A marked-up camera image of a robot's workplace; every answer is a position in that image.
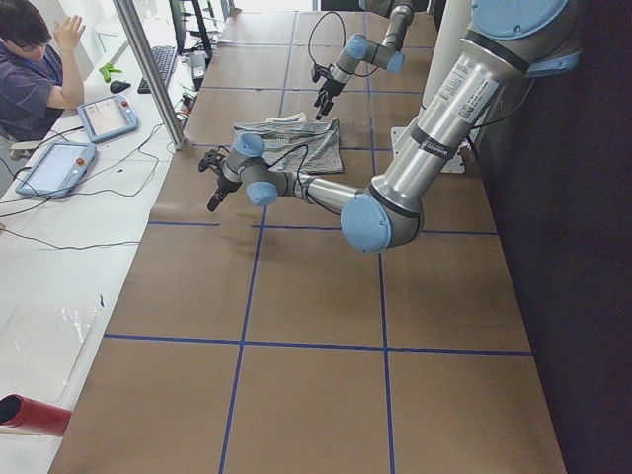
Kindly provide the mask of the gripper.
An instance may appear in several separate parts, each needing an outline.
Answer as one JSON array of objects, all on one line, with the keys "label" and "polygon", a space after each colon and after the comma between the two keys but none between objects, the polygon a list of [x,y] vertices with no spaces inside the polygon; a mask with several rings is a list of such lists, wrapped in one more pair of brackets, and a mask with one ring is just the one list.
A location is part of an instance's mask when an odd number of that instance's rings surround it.
[{"label": "gripper", "polygon": [[315,119],[326,117],[334,106],[334,98],[339,96],[345,88],[345,82],[339,82],[332,77],[327,77],[322,85],[314,107],[317,109]]},{"label": "gripper", "polygon": [[211,196],[206,206],[209,212],[216,212],[230,193],[237,192],[242,186],[242,181],[238,177],[227,177],[223,171],[218,172],[216,183],[217,190]]}]

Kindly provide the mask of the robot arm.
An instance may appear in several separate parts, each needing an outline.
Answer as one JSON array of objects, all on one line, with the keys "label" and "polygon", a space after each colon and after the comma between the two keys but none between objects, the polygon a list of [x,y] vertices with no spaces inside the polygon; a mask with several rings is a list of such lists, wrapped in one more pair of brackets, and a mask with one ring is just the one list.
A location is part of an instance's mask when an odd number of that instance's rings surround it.
[{"label": "robot arm", "polygon": [[398,139],[392,163],[365,188],[275,171],[263,160],[263,140],[245,133],[225,158],[210,162],[217,188],[208,209],[238,190],[256,206],[293,197],[338,214],[346,240],[361,252],[413,241],[424,224],[424,193],[502,88],[577,66],[584,10],[581,1],[473,2],[459,56]]},{"label": "robot arm", "polygon": [[399,72],[405,54],[402,47],[408,27],[413,23],[415,5],[413,1],[359,1],[359,7],[365,12],[376,14],[389,20],[384,39],[381,43],[368,39],[362,34],[353,34],[346,40],[344,47],[336,61],[328,66],[318,64],[312,59],[312,81],[317,83],[321,78],[321,86],[314,107],[318,110],[315,119],[327,116],[334,105],[334,99],[344,90],[349,80],[356,74],[357,67],[362,63],[376,69],[389,72]]}]

